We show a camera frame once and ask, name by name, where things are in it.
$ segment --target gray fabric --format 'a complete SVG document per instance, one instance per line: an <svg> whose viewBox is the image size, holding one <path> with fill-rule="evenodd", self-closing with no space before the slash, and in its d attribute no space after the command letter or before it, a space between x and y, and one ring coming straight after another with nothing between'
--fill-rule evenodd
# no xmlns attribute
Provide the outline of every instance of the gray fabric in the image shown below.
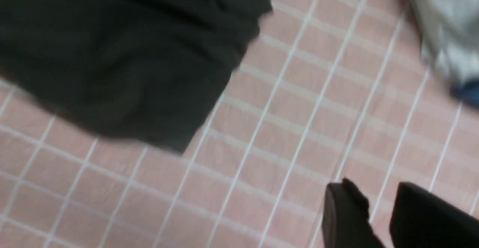
<svg viewBox="0 0 479 248"><path fill-rule="evenodd" d="M443 79L479 78L479 0L410 0L422 32L421 57Z"/></svg>

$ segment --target pink tile floor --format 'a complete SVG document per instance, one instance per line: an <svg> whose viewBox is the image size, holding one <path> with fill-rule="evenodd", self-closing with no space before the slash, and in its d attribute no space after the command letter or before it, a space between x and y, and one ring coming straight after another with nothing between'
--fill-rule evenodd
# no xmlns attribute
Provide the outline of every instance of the pink tile floor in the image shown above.
<svg viewBox="0 0 479 248"><path fill-rule="evenodd" d="M479 216L479 114L419 62L406 0L274 0L183 158L98 141L0 86L0 248L322 248L347 176L388 246L397 183Z"/></svg>

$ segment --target blue fabric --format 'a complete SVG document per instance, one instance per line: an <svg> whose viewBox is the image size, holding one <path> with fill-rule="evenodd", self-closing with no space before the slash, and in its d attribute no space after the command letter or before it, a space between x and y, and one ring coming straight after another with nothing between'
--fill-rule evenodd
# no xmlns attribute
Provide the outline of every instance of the blue fabric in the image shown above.
<svg viewBox="0 0 479 248"><path fill-rule="evenodd" d="M479 109L479 79L470 81L463 86L452 87L451 95L465 104Z"/></svg>

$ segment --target dark clothing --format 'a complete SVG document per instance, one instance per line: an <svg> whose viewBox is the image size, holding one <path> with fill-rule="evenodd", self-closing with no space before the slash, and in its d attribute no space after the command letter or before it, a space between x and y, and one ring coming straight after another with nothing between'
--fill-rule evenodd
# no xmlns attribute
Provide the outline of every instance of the dark clothing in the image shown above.
<svg viewBox="0 0 479 248"><path fill-rule="evenodd" d="M369 202L351 181L330 183L324 197L325 248L384 248L370 226ZM479 221L427 190L400 183L390 222L395 248L477 248Z"/></svg>
<svg viewBox="0 0 479 248"><path fill-rule="evenodd" d="M270 0L0 0L0 66L92 132L183 152Z"/></svg>

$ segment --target white grout line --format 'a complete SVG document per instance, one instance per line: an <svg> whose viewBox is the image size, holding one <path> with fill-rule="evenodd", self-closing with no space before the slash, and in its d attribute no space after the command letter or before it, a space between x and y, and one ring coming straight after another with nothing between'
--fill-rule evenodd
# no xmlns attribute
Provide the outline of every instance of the white grout line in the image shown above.
<svg viewBox="0 0 479 248"><path fill-rule="evenodd" d="M318 4L318 0L313 0L313 2L314 2L314 3L313 3L313 5L312 5L311 11L314 11L314 10L315 10L315 7L316 7L317 4ZM272 223L274 214L275 214L275 212L276 212L276 210L277 210L277 208L278 208L279 202L280 202L281 197L282 197L282 195L283 195L283 193L284 193L284 189L286 188L286 185L287 185L289 176L291 175L291 172L293 171L293 168L294 168L295 163L296 163L296 159L298 158L299 152L301 151L301 146L303 145L304 140L306 139L306 136L308 135L308 131L309 131L310 127L311 127L311 124L312 124L313 119L314 119L314 117L315 117L315 115L316 115L316 112L317 112L318 109L319 109L319 106L320 106L320 104L321 104L321 101L323 100L323 97L324 97L324 94L325 94L325 92L326 92L326 89L328 88L329 83L330 83L330 81L331 81L331 79L332 79L332 77L333 77L333 75L334 75L334 71L335 71L336 68L338 67L338 64L339 64L339 62L340 62L341 59L342 59L342 56L343 56L343 54L344 54L344 52L345 52L345 50L346 50L346 48L347 48L347 46L348 46L348 44L349 44L349 41L350 41L351 38L353 37L354 30L355 30L356 25L357 25L357 23L358 23L358 21L359 21L359 17L360 17L361 14L363 13L363 9L364 9L364 7L366 6L366 2L367 2L367 0L361 0L361 1L360 1L360 4L359 4L359 6L358 6L358 8L357 8L357 10L356 10L356 12L355 12L355 14L354 14L354 17L353 17L353 19L352 19L352 23L351 23L351 25L350 25L350 27L349 27L349 30L348 30L348 32L347 32L347 34L346 34L346 37L344 38L344 41L343 41L343 43L342 43L342 45L341 45L341 47L340 47L340 49L339 49L339 51L338 51L338 53L337 53L337 56L336 56L336 58L335 58L335 60L334 60L334 62L333 62L333 65L332 65L332 67L330 68L330 72L329 72L329 74L328 74L328 78L326 79L326 81L325 81L325 83L324 83L324 85L323 85L323 87L322 87L322 89L321 89L321 93L320 93L320 95L319 95L319 97L318 97L318 99L317 99L317 101L316 101L316 103L315 103L313 112L311 113L311 115L310 115L310 117L309 117L309 120L308 120L308 123L307 123L307 125L306 125L306 127L305 127L305 129L304 129L304 131L303 131L303 134L301 135L301 139L300 139L300 141L299 141L298 147L296 148L296 151L295 151L295 154L294 154L293 159L292 159L292 161L291 161L291 164L290 164L290 166L289 166L288 172L286 173L286 176L284 177L284 180L283 180L283 183L282 183L282 185L281 185L281 189L280 189L280 192L279 192L279 194L278 194L277 200L276 200L276 202L275 202L275 204L274 204L274 206L273 206L273 208L272 208L272 210L271 210L271 213L270 213L270 216L269 216L269 218L268 218L268 222L266 223L265 229L263 230L262 238L261 238L261 241L260 241L260 243L259 243L259 245L258 245L258 248L261 248L262 245L263 245L263 243L264 243L264 241L265 241L265 238L266 238L266 235L268 234L268 230L269 230L269 227L271 226L271 223Z"/></svg>
<svg viewBox="0 0 479 248"><path fill-rule="evenodd" d="M83 165L82 167L80 168L80 170L78 171L77 173L77 176L75 176L75 179L73 180L73 184L71 185L70 187L70 190L68 191L67 195L65 195L65 198L63 199L63 204L62 206L60 207L60 211L58 212L57 214L57 217L55 218L55 222L53 223L53 226L52 228L50 229L50 232L48 233L48 239L47 241L45 242L45 245L43 246L43 248L48 248L48 246L50 245L50 242L53 240L53 238L55 237L55 232L57 231L58 229L58 226L60 225L60 221L62 219L62 216L63 216L63 213L65 212L65 209L67 209L67 206L68 206L68 203L70 203L70 197L71 195L73 194L76 186L77 186L77 183L79 182L80 178L82 177L82 174L83 172L85 171L85 169L87 168L88 166L88 160L90 159L91 157L91 154L93 153L94 149L95 149L95 146L96 144L98 143L98 139L96 138L93 143L91 144L91 147L90 149L88 150L88 153L87 153L87 156L85 158L85 161L83 162Z"/></svg>
<svg viewBox="0 0 479 248"><path fill-rule="evenodd" d="M8 219L8 218L6 219L6 221L7 221L8 223L14 225L15 227L19 227L19 228L24 229L24 230L26 230L26 231L30 231L30 232L32 232L32 233L38 235L38 236L42 236L42 237L45 237L45 238L47 238L47 236L48 236L45 232L39 231L38 229L33 228L33 227L31 227L31 226L29 226L29 225L27 225L27 224L23 224L23 223L21 223L21 222L18 222L18 221L12 220L12 219ZM74 245L73 243L70 243L70 242L68 242L68 241L65 241L65 240L63 240L63 239L61 239L61 238L55 238L54 241L57 242L57 243L59 243L59 244L61 244L61 245L63 245L63 246L66 246L66 247L68 247L68 248L80 248L79 246L76 246L76 245Z"/></svg>
<svg viewBox="0 0 479 248"><path fill-rule="evenodd" d="M283 76L284 76L284 73L286 72L286 69L289 67L289 64L291 63L292 59L293 59L293 56L294 56L294 53L296 51L296 49L298 48L298 45L299 45L299 42L301 41L301 39L303 38L303 35L304 33L306 32L306 29L308 28L308 24L309 24L309 20L312 18L312 15L313 15L313 12L314 12L314 9L316 7L316 4L318 3L318 0L313 0L313 3L311 4L310 8L309 8L309 11L308 11L308 14L306 15L306 18L305 20L303 21L302 23L302 26L301 26L301 29L299 30L299 33L297 35L297 37L295 38L295 41L293 43L293 45L291 46L291 49L289 50L289 53L288 53L288 56L287 56L287 59L286 61L284 62L284 65L281 69L281 72L276 80L276 83L274 84L274 87L270 93L270 96L268 98L268 101L266 103L266 106L262 112L262 115L258 121L258 124L256 125L256 128L255 128L255 131L253 132L253 135L250 139L250 142L248 143L248 146L246 147L246 151L244 153L244 156L241 160L241 163L239 164L239 167L238 167L238 170L236 171L236 174L233 178L233 183L231 184L231 186L229 187L229 191L226 195L226 198L225 200L223 201L223 205L221 206L221 210L219 212L219 217L218 219L216 220L216 222L214 223L214 226L213 226L213 229L211 231L211 234L209 236L209 239L208 239L208 242L207 242L207 245L206 247L209 248L211 246L211 242L213 241L213 238L214 238L214 235L216 233L216 229L218 228L219 226L219 223L221 221L221 217L223 216L223 213L225 212L226 210L226 205L228 204L229 202L229 199L233 193L233 190L235 188L235 185L236 185L236 182L238 181L238 178L240 176L240 173L241 173L241 170L243 169L243 166L246 162L246 159L250 153L250 150L251 148L253 147L253 144L254 144L254 141L256 139L256 136L258 134L258 131L260 130L260 127L268 113L268 109L271 105L271 102L274 98L274 95L277 91L277 89L279 88L280 84L281 84L281 81L283 79Z"/></svg>
<svg viewBox="0 0 479 248"><path fill-rule="evenodd" d="M314 229L313 237L311 238L311 242L309 243L309 248L314 248L314 246L316 245L316 239L318 238L318 235L320 234L321 221L323 221L323 215L324 214L321 214L321 217L318 219L318 224L316 225L316 228Z"/></svg>
<svg viewBox="0 0 479 248"><path fill-rule="evenodd" d="M202 146L202 143L203 141L205 140L205 138L207 137L208 135L208 131L211 127L211 123L213 122L213 119L214 119L214 116L216 115L217 111L218 111L218 108L220 106L220 104L222 103L223 101L223 98L224 98L224 93L219 97L216 105L214 105L214 108L213 108L213 111L211 113L211 116L208 120L208 123L205 125L205 128L203 130L203 133L201 135L201 138L200 138L200 141L198 142L198 146L196 147L195 149L195 152L193 153L193 156L191 158L191 161L190 161L190 164L188 165L188 168L186 168L186 171L185 171L185 174L183 175L183 178L181 180L181 183L180 183L180 186L178 187L178 190L176 190L176 194L174 195L173 197L173 200L171 202L171 205L170 205L170 208L168 209L168 212L166 213L166 216L165 216L165 219L163 221L163 224L161 225L161 228L160 230L158 231L158 234L155 238L155 241L153 243L153 246L152 248L156 248L158 245L159 245L159 242L161 241L161 236L163 235L163 231L165 230L166 228L166 225L167 225L167 222L168 222L168 219L170 218L171 216L171 213L173 212L173 208L175 207L175 204L176 204L176 201L178 201L178 197L180 197L180 193L183 189L183 186L186 182L186 179L188 178L188 174L190 173L190 170L191 168L193 167L193 165L195 164L195 160L198 156L198 153L200 151L200 148Z"/></svg>
<svg viewBox="0 0 479 248"><path fill-rule="evenodd" d="M370 91L370 93L369 93L369 95L366 99L366 103L364 104L364 107L361 111L361 115L359 116L358 121L356 122L356 126L354 127L353 133L351 135L351 139L349 140L349 142L346 146L346 149L344 151L344 155L341 159L340 166L339 166L338 171L336 173L336 176L334 178L335 182L339 181L339 178L341 177L342 169L344 168L344 166L346 164L347 158L349 156L349 152L351 151L352 145L354 143L354 139L356 138L356 136L358 134L359 128L361 127L361 124L362 124L363 120L366 118L366 113L369 109L369 105L371 104L371 101L373 100L373 96L376 93L376 89L379 86L379 83L380 83L381 78L384 74L385 68L386 68L386 66L389 62L390 57L392 56L394 45L396 43L397 37L399 36L402 25L403 25L403 23L406 19L407 12L408 12L408 8L406 8L405 11L403 11L402 16L401 16L399 22L397 23L396 30L394 31L393 37L391 38L391 41L388 45L388 50L386 51L384 60L381 64L381 68L380 68L380 70L378 72L378 75L376 76L376 79L373 83L373 87L371 88L371 91ZM322 219L320 221L318 221L318 225L316 226L316 231L314 233L314 236L316 236L316 237L318 236L318 233L321 229L321 225L322 225Z"/></svg>
<svg viewBox="0 0 479 248"><path fill-rule="evenodd" d="M474 211L476 210L478 200L479 200L479 189L476 192L476 196L474 197L474 201L472 202L471 209L469 210L469 215L472 215L474 213Z"/></svg>
<svg viewBox="0 0 479 248"><path fill-rule="evenodd" d="M33 163L33 161L35 160L36 155L40 151L40 149L42 147L42 144L43 144L43 141L45 141L46 136L48 135L48 132L50 131L50 128L52 127L54 121L55 121L55 115L53 115L50 118L50 121L48 122L48 125L47 125L45 131L43 132L40 140L38 141L38 144L37 144L34 152L31 154L30 159L28 160L27 164L25 165L24 169L22 170L22 172L19 175L20 179L23 179L25 177L25 175L27 174L28 170L30 169L31 164ZM18 194L19 189L20 189L20 184L21 184L21 182L17 182L17 184L15 185L15 187L12 190L12 193L10 194L10 198L9 198L9 200L7 202L7 206L5 207L5 210L4 210L5 218L3 219L3 221L0 224L0 232L3 228L3 225L5 224L5 219L7 219L8 216L10 215L10 211L12 210L13 204L15 202L15 199L17 198L17 194Z"/></svg>
<svg viewBox="0 0 479 248"><path fill-rule="evenodd" d="M39 192L42 192L42 193L45 193L47 195L51 195L53 197L56 197L56 198L59 198L59 199L63 199L65 198L64 195L60 195L60 194L57 194L55 192L52 192L52 191L49 191L47 190L46 188L43 188L41 186L38 186L32 182L29 182L29 181L26 181L26 180L22 180L22 179L19 179L17 176L14 176L14 175L10 175L9 173L5 173L5 172L2 172L0 171L0 176L3 176L9 180L13 180L13 181L19 181L21 182L23 185L27 185L33 189L36 189L38 190ZM156 197L156 198L159 198L161 200L166 200L166 201L172 201L173 200L173 197L172 196L169 196L169 195L163 195L162 192L159 192L159 191L153 191L153 189L149 189L148 187L144 187L143 185L141 186L138 186L139 184L135 184L135 183L132 183L132 187L135 187L137 189L142 189L142 190L145 190L146 192L148 192L151 196L153 197ZM257 191L252 191L252 193L255 193L256 195L258 195L259 193ZM98 211L98 210L95 210L93 209L92 207L89 207L85 204L82 204L82 203L79 203L79 202L76 202L74 200L70 200L70 204L76 206L76 207L79 207L83 210L86 210L87 212L91 212L92 214L94 215L97 215L99 217L102 217L104 219L109 219L110 215L109 214L106 214L106 213L103 213L101 211ZM188 210L192 211L192 212L195 212L196 214L198 215L202 215L202 216L205 216L205 217L214 217L216 218L217 217L217 214L214 214L212 212L209 212L208 210L206 209L203 209L202 207L199 207L199 206L196 206L194 204L191 204L191 203L188 203L188 202L184 202L182 200L179 200L178 199L178 202L177 204L187 208ZM304 214L304 215L314 215L315 213L310 211L310 210L301 210L301 209L298 209L297 207L294 207L292 209L293 211L296 211L298 213L301 213L301 214ZM18 221L15 221L14 219L8 219L7 218L7 221L8 222L15 222L17 224L21 224L20 222ZM134 231L134 232L137 232L141 235L144 235L144 236L147 236L149 238L152 238L154 239L155 238L155 235L154 234L151 234L149 233L148 231L145 231L141 228L139 228L138 226L135 226L133 224L129 224L127 222L123 222L123 221L114 221L114 224L118 224L120 226L123 226L127 229L130 229L131 231ZM239 222L235 222L235 221L232 221L230 219L226 219L226 218L223 218L221 220L221 224L225 224L227 225L229 228L232 228L232 229L237 229L237 228L242 228L242 229L246 229L248 232L250 232L250 234L253 234L255 236L258 236L258 239L261 235L261 232L260 231L257 231L253 228L249 228L248 226L245 226ZM41 235L44 235L46 238L48 237L48 233L43 233L41 232Z"/></svg>
<svg viewBox="0 0 479 248"><path fill-rule="evenodd" d="M128 194L128 191L133 183L133 180L135 179L135 176L137 175L137 172L138 172L138 169L140 168L140 165L141 165L141 162L143 161L143 158L145 157L145 155L147 154L147 151L148 151L148 146L145 146L143 148L143 151L142 153L140 154L140 156L138 157L138 161L137 161L137 164L135 165L135 168L133 169L133 172L128 180L128 183L125 187L125 190L123 190L123 193L120 197L120 200L118 201L118 203L116 204L116 207L115 209L113 210L113 213L110 215L109 217L109 222L108 222L108 225L106 226L106 229L103 233L103 236L101 237L101 241L100 241L100 244L98 245L98 248L103 248L103 246L105 245L106 243L106 239L108 238L108 234L110 234L110 230L113 226L113 223L115 222L115 216L116 214L118 213L118 211L120 210L121 208L121 205L123 204L123 201L125 201L125 198L126 198L126 195Z"/></svg>
<svg viewBox="0 0 479 248"><path fill-rule="evenodd" d="M457 126L457 123L459 122L459 117L461 116L461 111L462 111L462 102L460 103L459 107L457 108L457 112L455 114L454 122L452 123L451 129L450 129L449 134L448 134L448 139L446 139L443 150L441 151L441 156L439 157L439 161L437 163L436 170L434 171L434 175L433 175L433 179L431 181L431 185L429 186L429 192L433 191L434 184L436 183L437 176L439 174L439 170L441 169L444 157L446 155L446 152L448 151L449 142L451 141L451 138L454 134L454 130Z"/></svg>
<svg viewBox="0 0 479 248"><path fill-rule="evenodd" d="M3 114L3 112L7 108L7 105L10 102L10 100L12 99L13 94L15 93L16 89L17 89L17 86L13 86L12 89L10 89L10 91L8 92L7 97L5 98L5 100L3 101L2 106L0 107L0 116Z"/></svg>
<svg viewBox="0 0 479 248"><path fill-rule="evenodd" d="M373 219L376 215L376 212L378 211L378 207L381 204L381 198L382 198L382 196L385 192L385 189L388 185L388 179L391 176L392 170L394 168L394 163L397 159L397 154L399 153L399 149L401 148L402 142L404 141L404 138L406 137L406 133L407 133L408 128L409 128L409 124L411 123L412 115L414 114L414 110L416 110L416 106L419 102L419 98L422 94L422 91L424 90L424 87L426 86L426 81L429 77L429 73L430 73L430 71L428 70L426 72L426 74L424 75L424 78L422 79L422 82L421 82L421 85L419 86L419 89L416 92L416 97L414 98L414 102L412 103L412 107L409 110L408 117L406 119L406 123L404 124L404 128L402 130L400 139L397 143L396 149L395 149L393 157L391 159L390 166L389 166L388 171L386 173L386 177L384 179L383 185L381 186L381 190L379 192L378 199L376 200L376 204L374 205L373 211L371 212L371 216L369 217L369 222L370 223L373 222Z"/></svg>

